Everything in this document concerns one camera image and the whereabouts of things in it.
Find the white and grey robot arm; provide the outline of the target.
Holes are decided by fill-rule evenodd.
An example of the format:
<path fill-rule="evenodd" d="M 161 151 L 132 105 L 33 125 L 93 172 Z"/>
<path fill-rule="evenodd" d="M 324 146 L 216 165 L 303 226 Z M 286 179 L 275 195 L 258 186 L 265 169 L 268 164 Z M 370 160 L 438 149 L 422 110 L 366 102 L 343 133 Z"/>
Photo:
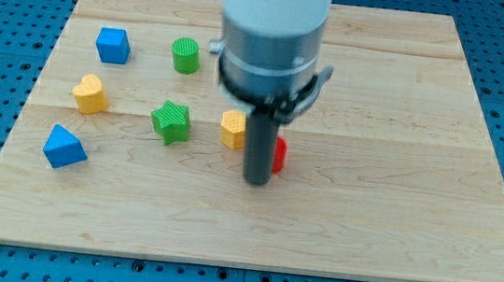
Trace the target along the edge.
<path fill-rule="evenodd" d="M 289 124 L 316 101 L 332 68 L 316 72 L 332 0 L 222 0 L 221 90 L 249 114 Z"/>

